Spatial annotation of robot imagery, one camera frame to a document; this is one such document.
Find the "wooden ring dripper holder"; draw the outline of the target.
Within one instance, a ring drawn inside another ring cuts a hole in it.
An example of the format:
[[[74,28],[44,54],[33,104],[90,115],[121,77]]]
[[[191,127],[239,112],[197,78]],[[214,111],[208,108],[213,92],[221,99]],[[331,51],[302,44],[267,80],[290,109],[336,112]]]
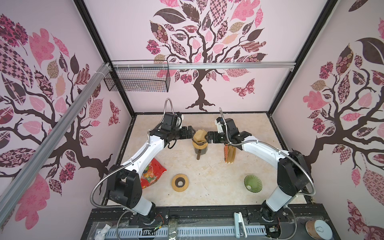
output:
[[[195,149],[203,150],[203,149],[206,149],[208,147],[208,142],[207,141],[203,141],[203,142],[193,141],[193,146]]]

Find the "brown paper coffee filter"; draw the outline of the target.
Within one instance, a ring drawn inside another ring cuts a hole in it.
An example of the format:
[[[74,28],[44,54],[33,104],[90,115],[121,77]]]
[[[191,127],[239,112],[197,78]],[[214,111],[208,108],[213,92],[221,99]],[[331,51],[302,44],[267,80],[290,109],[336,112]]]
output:
[[[194,137],[193,137],[193,141],[195,142],[203,142],[203,141],[206,141],[206,136],[207,134],[207,131],[205,130],[198,130],[196,131]]]

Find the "orange coffee filter pack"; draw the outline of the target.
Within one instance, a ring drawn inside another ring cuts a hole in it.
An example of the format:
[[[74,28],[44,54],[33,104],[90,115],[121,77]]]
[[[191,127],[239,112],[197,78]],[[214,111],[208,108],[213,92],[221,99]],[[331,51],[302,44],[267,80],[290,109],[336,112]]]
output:
[[[237,148],[230,145],[225,145],[224,147],[224,156],[225,156],[225,163],[232,164],[235,161],[236,158],[236,152]]]

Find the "green ribbed glass dripper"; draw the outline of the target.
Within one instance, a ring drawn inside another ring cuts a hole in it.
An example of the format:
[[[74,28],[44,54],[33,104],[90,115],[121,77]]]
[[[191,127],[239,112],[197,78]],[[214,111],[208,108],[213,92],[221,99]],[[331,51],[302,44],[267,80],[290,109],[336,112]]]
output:
[[[255,175],[247,175],[244,178],[244,185],[252,193],[259,193],[263,189],[262,181]]]

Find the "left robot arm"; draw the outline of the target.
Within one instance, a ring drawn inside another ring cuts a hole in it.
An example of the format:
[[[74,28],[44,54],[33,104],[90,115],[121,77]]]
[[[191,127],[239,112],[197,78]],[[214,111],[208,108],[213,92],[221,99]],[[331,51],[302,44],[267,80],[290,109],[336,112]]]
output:
[[[106,197],[127,210],[142,216],[152,216],[156,205],[143,197],[141,176],[147,166],[165,147],[177,140],[191,139],[191,128],[183,127],[184,116],[165,113],[159,124],[147,133],[144,145],[121,166],[113,166],[117,171],[107,179]]]

